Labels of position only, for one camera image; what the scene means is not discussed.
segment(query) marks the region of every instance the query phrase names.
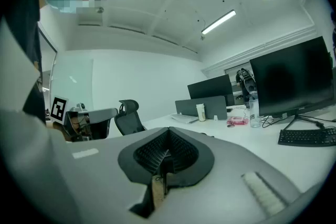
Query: computer monitor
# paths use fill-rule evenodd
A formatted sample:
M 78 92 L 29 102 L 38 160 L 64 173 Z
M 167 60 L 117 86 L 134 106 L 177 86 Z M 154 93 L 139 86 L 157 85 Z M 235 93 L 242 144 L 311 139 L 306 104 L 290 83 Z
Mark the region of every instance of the computer monitor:
M 334 97 L 329 54 L 322 37 L 250 61 L 260 116 L 300 114 Z
M 225 96 L 227 106 L 235 104 L 229 75 L 190 84 L 188 90 L 191 99 L 222 95 Z

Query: office chair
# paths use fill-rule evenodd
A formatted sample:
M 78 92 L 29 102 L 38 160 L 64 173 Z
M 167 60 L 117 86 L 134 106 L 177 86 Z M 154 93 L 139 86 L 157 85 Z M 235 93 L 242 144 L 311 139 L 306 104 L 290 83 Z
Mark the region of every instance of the office chair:
M 128 135 L 145 131 L 136 112 L 139 104 L 134 100 L 120 100 L 119 102 L 121 106 L 118 115 L 114 117 L 114 122 L 120 133 Z

